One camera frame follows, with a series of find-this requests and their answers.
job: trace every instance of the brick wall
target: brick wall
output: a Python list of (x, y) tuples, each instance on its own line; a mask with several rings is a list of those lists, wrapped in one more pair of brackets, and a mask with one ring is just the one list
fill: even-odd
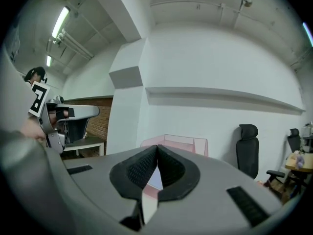
[(100, 109), (97, 117), (92, 117), (87, 126), (87, 133), (107, 140), (109, 117), (113, 98), (68, 100), (65, 104), (96, 105)]

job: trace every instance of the black vent slot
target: black vent slot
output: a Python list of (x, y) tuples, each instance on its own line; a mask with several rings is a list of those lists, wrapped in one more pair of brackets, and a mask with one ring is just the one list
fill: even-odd
[(90, 165), (84, 165), (84, 166), (80, 166), (80, 167), (67, 169), (67, 171), (68, 171), (69, 175), (72, 175), (72, 174), (84, 172), (84, 171), (91, 170), (91, 169), (92, 169), (92, 167)]
[(268, 218), (268, 214), (241, 187), (230, 188), (227, 192), (252, 227)]

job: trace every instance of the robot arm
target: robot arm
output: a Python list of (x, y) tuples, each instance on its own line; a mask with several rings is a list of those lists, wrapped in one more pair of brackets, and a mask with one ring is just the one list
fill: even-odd
[[(64, 116), (64, 110), (68, 111), (68, 118)], [(57, 127), (50, 123), (49, 112), (55, 111), (57, 116)], [(90, 118), (99, 115), (97, 106), (89, 105), (67, 105), (63, 104), (63, 98), (47, 101), (43, 107), (39, 124), (46, 133), (46, 141), (50, 148), (62, 153), (68, 143), (82, 139)]]
[[(63, 104), (61, 96), (54, 97), (49, 87), (35, 82), (32, 90), (37, 94), (37, 99), (29, 112), (38, 119), (40, 127), (46, 134), (48, 147), (62, 153), (67, 144), (82, 139), (90, 118), (99, 115), (97, 106)], [(55, 111), (57, 123), (52, 126), (49, 113)]]

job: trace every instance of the black rubber grip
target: black rubber grip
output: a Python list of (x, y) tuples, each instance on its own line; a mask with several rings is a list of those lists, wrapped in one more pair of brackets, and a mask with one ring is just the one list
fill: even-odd
[(69, 108), (68, 109), (68, 117), (69, 118), (74, 118), (75, 117), (75, 113), (74, 113), (74, 109), (73, 108)]
[(163, 185), (159, 202), (184, 198), (200, 180), (200, 171), (192, 161), (163, 145), (153, 145), (116, 164), (110, 181), (122, 197), (141, 201), (142, 190), (157, 166)]
[(90, 165), (84, 165), (84, 166), (80, 166), (80, 167), (67, 169), (67, 171), (68, 171), (69, 175), (73, 175), (73, 174), (84, 172), (84, 171), (91, 170), (91, 169), (92, 169), (92, 167)]
[(56, 111), (56, 116), (57, 116), (57, 121), (60, 120), (60, 119), (65, 119), (64, 109), (57, 110)]
[(230, 188), (227, 192), (252, 227), (268, 218), (268, 214), (241, 187)]

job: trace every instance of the black hair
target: black hair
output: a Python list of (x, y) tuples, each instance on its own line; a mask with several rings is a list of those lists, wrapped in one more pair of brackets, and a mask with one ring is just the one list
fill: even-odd
[(39, 66), (39, 67), (36, 67), (36, 68), (32, 68), (26, 74), (26, 76), (24, 78), (24, 81), (30, 80), (33, 77), (33, 75), (35, 75), (36, 73), (41, 77), (42, 80), (44, 79), (44, 77), (45, 77), (45, 70), (44, 70), (43, 67)]

